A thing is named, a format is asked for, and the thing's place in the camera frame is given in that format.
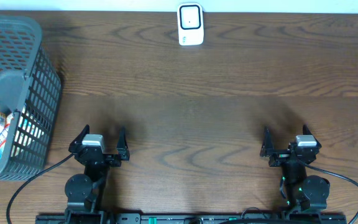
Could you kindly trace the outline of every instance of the wire mesh basket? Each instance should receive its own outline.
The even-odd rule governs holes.
[[[34,20],[0,16],[0,111],[14,115],[0,180],[26,180],[45,165],[62,86],[41,40]]]

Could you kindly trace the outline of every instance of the white wall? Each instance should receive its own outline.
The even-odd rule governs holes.
[[[173,12],[180,3],[184,2],[186,1],[0,0],[0,9]],[[358,0],[198,0],[195,2],[200,3],[206,12],[358,13]]]

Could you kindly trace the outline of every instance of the wood grain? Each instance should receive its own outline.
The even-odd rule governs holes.
[[[68,155],[85,124],[109,149],[127,128],[131,160],[110,173],[108,209],[283,205],[280,169],[259,158],[265,125],[285,147],[307,123],[323,145],[313,165],[358,181],[358,15],[206,13],[204,43],[181,47],[174,13],[0,14],[39,22],[63,77],[47,166]],[[14,223],[64,211],[65,182],[81,172],[71,159],[27,186],[13,204]],[[358,189],[321,176],[331,183],[328,211],[350,220]],[[0,223],[20,185],[0,182]]]

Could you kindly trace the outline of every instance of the green connector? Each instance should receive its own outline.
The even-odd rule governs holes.
[[[149,218],[149,224],[157,224],[157,218]]]

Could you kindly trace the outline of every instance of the black cable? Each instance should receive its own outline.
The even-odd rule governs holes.
[[[204,224],[204,221],[202,218],[197,218],[196,220],[190,221],[189,224]]]
[[[23,185],[21,185],[19,187],[19,189],[16,190],[16,192],[13,194],[11,200],[9,201],[8,205],[7,205],[7,208],[6,208],[6,220],[8,222],[8,224],[12,224],[12,221],[11,221],[11,207],[12,207],[12,203],[13,203],[13,200],[15,200],[16,196],[19,194],[19,192],[21,190],[23,190],[23,188],[29,184],[30,182],[32,182],[35,178],[41,176],[42,174],[60,166],[61,164],[63,164],[64,162],[66,162],[69,158],[71,158],[72,156],[74,156],[74,154],[70,154],[69,156],[67,156],[66,158],[64,158],[62,161],[56,163],[55,165],[49,167],[48,169],[44,169],[43,171],[39,172],[38,174],[36,174],[35,176],[29,178],[26,182],[24,182]]]
[[[259,208],[257,208],[257,207],[249,207],[249,208],[245,209],[245,210],[242,212],[242,214],[241,214],[241,219],[244,218],[244,215],[245,215],[245,214],[248,212],[248,210],[250,210],[250,209],[258,210],[266,219],[268,219],[267,216],[261,211],[261,209],[259,209]]]
[[[352,184],[354,184],[354,185],[356,185],[358,187],[358,183],[356,181],[348,178],[348,177],[345,177],[343,175],[336,174],[336,173],[333,173],[333,172],[330,172],[330,171],[326,171],[326,170],[323,170],[323,169],[320,169],[320,168],[317,168],[317,167],[313,167],[311,165],[305,164],[304,162],[300,161],[299,159],[298,159],[298,162],[300,164],[304,165],[305,167],[309,168],[309,169],[317,170],[317,171],[322,172],[324,174],[329,174],[329,175],[333,175],[335,177],[339,177],[339,178],[341,178],[343,180],[349,181],[350,183],[352,183]],[[358,211],[356,212],[356,214],[354,215],[352,220],[349,222],[349,224],[353,224],[356,221],[357,218],[358,218]]]
[[[265,218],[247,218],[241,220],[230,220],[220,224],[248,224],[248,223],[266,223],[266,224],[317,224],[316,222],[306,222],[297,220],[275,220]]]

